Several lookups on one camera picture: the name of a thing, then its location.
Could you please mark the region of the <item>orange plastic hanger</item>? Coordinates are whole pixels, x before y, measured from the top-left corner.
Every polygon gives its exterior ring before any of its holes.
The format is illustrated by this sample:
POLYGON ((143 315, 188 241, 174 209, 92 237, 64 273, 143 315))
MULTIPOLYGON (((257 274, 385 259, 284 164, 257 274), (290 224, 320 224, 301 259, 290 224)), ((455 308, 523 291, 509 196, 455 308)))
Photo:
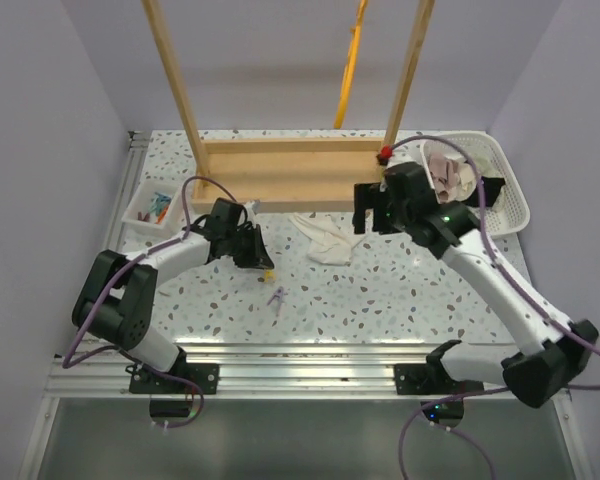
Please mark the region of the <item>orange plastic hanger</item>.
POLYGON ((367 6, 367 0, 359 1, 356 11, 356 19, 353 26, 350 28, 351 38, 348 47, 346 62, 343 69, 339 100, 333 122, 334 129, 340 129, 343 126, 346 113, 348 111, 348 105, 351 96, 351 90, 353 86, 361 41, 361 31, 364 25, 364 18, 367 6))

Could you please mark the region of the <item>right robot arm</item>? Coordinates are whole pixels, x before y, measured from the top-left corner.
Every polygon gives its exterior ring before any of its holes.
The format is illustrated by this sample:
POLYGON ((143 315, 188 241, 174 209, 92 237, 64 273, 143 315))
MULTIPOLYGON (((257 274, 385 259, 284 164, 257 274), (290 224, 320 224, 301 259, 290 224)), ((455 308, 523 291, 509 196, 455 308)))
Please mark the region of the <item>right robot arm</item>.
POLYGON ((380 235, 409 235, 476 291, 515 342, 512 348, 444 343, 426 357, 427 388, 444 393, 462 381, 489 383, 538 408, 584 370, 597 328, 570 319, 534 290, 464 204, 439 203, 423 167, 395 165, 382 181, 355 185, 353 198, 355 233, 364 233, 371 217, 380 235))

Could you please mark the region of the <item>white underwear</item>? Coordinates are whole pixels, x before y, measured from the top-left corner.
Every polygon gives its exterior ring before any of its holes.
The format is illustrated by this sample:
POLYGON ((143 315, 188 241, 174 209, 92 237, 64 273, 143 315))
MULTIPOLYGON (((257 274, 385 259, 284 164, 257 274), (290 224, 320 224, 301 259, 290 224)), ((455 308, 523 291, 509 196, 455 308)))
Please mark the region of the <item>white underwear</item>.
POLYGON ((307 258, 322 265, 350 265, 353 250, 364 239, 338 227, 330 215, 310 218, 292 213, 289 221, 310 240, 307 258))

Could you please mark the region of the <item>purple clothespin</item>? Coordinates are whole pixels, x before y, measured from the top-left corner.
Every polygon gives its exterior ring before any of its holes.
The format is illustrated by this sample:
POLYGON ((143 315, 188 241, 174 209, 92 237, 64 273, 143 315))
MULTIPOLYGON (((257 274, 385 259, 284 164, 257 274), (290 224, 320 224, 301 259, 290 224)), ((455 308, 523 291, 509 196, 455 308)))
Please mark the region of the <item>purple clothespin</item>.
POLYGON ((278 287, 267 301, 267 305, 272 307, 277 316, 280 315, 281 307, 285 301, 286 290, 284 287, 278 287))

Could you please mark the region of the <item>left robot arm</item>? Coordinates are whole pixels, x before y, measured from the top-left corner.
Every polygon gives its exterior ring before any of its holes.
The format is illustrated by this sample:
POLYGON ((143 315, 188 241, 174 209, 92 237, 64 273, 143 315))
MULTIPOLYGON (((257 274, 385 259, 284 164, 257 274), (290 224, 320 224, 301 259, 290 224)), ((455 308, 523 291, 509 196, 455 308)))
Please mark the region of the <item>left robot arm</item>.
POLYGON ((155 294, 161 284, 223 257, 240 269, 273 269, 257 209, 255 201, 220 198, 210 213, 189 220, 166 241, 136 253, 100 252, 72 311, 78 331, 64 368, 80 363, 76 349, 90 334, 129 356, 130 390, 135 394, 215 393, 218 366, 189 363, 184 350, 153 326, 155 294))

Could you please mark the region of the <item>yellow clothespin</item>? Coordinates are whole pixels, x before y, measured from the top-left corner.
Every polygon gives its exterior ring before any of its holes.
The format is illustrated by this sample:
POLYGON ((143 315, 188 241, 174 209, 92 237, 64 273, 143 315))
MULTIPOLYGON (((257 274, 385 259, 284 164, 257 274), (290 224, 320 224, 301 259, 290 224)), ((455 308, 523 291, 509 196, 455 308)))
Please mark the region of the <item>yellow clothespin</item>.
POLYGON ((275 271, 273 269, 265 270, 263 273, 264 282, 273 282, 276 279, 275 271))

